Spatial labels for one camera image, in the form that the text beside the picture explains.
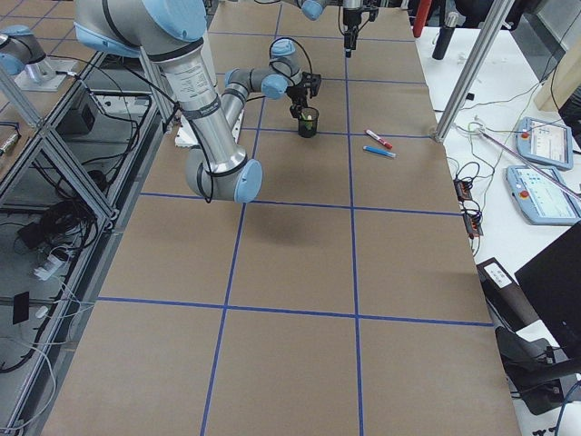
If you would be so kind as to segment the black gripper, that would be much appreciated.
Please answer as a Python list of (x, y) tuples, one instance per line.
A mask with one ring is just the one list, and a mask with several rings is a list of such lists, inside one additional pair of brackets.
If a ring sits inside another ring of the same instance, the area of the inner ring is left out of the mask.
[(308, 97), (310, 92), (309, 84), (297, 84), (288, 87), (286, 95), (291, 100), (290, 114), (293, 118), (301, 120), (303, 118), (303, 109), (308, 107)]
[(344, 51), (346, 57), (351, 57), (357, 48), (357, 32), (362, 21), (361, 8), (344, 8), (342, 10), (342, 25), (344, 37)]

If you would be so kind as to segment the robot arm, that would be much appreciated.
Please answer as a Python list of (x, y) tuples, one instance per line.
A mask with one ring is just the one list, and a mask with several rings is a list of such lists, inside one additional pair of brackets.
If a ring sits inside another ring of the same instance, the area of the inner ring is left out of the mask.
[(268, 67), (231, 71), (217, 93), (202, 57), (207, 22), (201, 1), (78, 1), (74, 26), (77, 39), (96, 51), (146, 54), (162, 69), (197, 139), (188, 154), (187, 184), (208, 201), (249, 203), (261, 189), (261, 164), (232, 134), (249, 95), (287, 95), (299, 118), (320, 86), (319, 75), (300, 67), (295, 42), (280, 38), (271, 45)]
[(377, 1), (327, 1), (304, 0), (288, 1), (295, 5), (311, 21), (317, 21), (330, 7), (338, 8), (338, 28), (343, 37), (343, 50), (345, 57), (350, 59), (357, 49), (359, 33), (368, 24), (374, 22), (379, 14)]

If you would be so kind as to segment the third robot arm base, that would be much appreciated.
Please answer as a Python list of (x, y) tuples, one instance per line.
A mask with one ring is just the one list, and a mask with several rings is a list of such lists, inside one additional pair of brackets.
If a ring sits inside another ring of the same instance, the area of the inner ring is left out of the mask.
[(9, 75), (18, 75), (45, 58), (46, 52), (28, 26), (9, 25), (1, 29), (1, 66)]

